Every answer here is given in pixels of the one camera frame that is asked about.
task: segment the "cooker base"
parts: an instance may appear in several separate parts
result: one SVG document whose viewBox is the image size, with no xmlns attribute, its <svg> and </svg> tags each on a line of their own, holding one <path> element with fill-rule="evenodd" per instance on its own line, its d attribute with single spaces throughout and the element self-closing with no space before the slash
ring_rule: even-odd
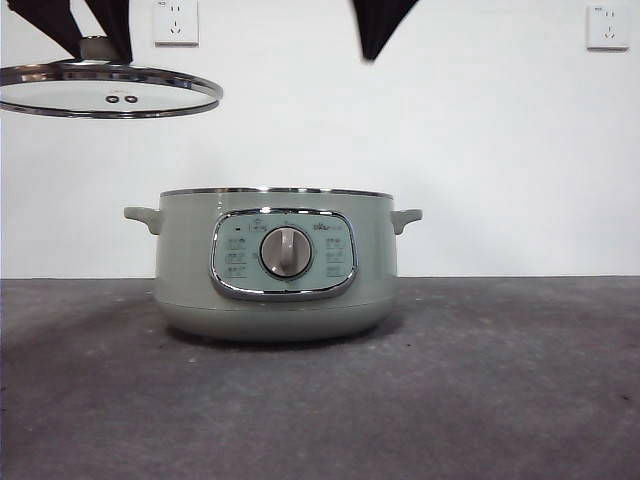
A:
<svg viewBox="0 0 640 480">
<path fill-rule="evenodd" d="M 393 299 L 351 307 L 264 312 L 194 308 L 158 302 L 173 327 L 238 342 L 296 342 L 340 337 L 382 321 Z"/>
</svg>

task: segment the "lid rim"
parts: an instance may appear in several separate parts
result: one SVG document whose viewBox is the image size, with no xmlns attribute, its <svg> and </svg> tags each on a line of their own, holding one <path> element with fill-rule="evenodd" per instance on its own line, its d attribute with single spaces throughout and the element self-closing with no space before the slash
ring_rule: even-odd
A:
<svg viewBox="0 0 640 480">
<path fill-rule="evenodd" d="M 367 197 L 388 198 L 393 196 L 388 193 L 370 192 L 366 190 L 347 190 L 338 188 L 296 188 L 296 187 L 218 187 L 218 188 L 186 188 L 179 190 L 167 190 L 160 194 L 161 197 L 174 195 L 193 195 L 199 193 L 328 193 L 331 195 L 359 195 Z"/>
</svg>

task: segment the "glass lid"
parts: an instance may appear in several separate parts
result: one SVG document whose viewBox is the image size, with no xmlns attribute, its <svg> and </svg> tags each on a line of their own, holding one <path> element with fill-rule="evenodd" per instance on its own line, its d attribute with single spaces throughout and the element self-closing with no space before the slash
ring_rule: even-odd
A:
<svg viewBox="0 0 640 480">
<path fill-rule="evenodd" d="M 0 108 L 80 118 L 161 118 L 218 106 L 222 88 L 185 73 L 99 60 L 5 67 Z"/>
</svg>

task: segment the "cooker control panel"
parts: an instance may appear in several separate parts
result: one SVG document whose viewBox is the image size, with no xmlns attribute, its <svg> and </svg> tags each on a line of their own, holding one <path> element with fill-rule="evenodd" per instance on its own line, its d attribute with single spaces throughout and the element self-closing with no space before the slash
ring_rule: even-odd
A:
<svg viewBox="0 0 640 480">
<path fill-rule="evenodd" d="M 210 274 L 216 288 L 233 298 L 327 298 L 344 292 L 356 270 L 353 230 L 337 212 L 240 210 L 215 225 Z"/>
</svg>

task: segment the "black object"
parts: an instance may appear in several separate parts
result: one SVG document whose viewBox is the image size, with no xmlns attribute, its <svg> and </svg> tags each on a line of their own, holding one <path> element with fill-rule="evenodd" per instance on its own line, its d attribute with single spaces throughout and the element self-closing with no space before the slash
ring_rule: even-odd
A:
<svg viewBox="0 0 640 480">
<path fill-rule="evenodd" d="M 62 48 L 80 58 L 82 33 L 69 0 L 8 0 L 9 9 L 55 40 Z"/>
<path fill-rule="evenodd" d="M 375 60 L 402 19 L 418 0 L 353 0 L 360 27 L 362 55 Z"/>
<path fill-rule="evenodd" d="M 117 60 L 131 63 L 129 0 L 86 0 L 107 34 Z M 74 58 L 83 58 L 82 33 L 73 18 L 69 0 L 7 0 L 9 8 L 55 40 Z"/>
<path fill-rule="evenodd" d="M 87 5 L 118 52 L 119 59 L 131 63 L 129 0 L 86 0 Z"/>
</svg>

